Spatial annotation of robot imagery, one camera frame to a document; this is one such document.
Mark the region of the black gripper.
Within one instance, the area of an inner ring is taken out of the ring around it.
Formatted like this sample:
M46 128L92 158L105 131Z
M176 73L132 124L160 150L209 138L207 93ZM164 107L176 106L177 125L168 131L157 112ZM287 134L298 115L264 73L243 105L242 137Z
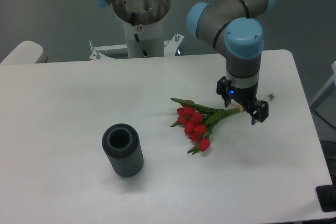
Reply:
M237 88L226 76L221 77L216 85L216 93L224 100L224 106L228 107L232 100L242 105L250 114L252 125L262 123L269 115L269 104L267 101L257 100L257 90L258 82L248 88Z

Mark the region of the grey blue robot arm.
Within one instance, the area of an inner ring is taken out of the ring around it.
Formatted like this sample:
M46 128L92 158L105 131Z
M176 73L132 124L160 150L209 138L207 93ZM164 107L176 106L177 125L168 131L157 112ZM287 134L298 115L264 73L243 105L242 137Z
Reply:
M123 22L130 58L164 55L162 21L171 0L94 0L98 6L112 6ZM277 0L224 0L211 5L195 4L186 17L188 31L212 46L226 59L226 75L216 86L225 105L240 104L252 123L263 122L268 103L256 97L264 31L256 17L271 9Z

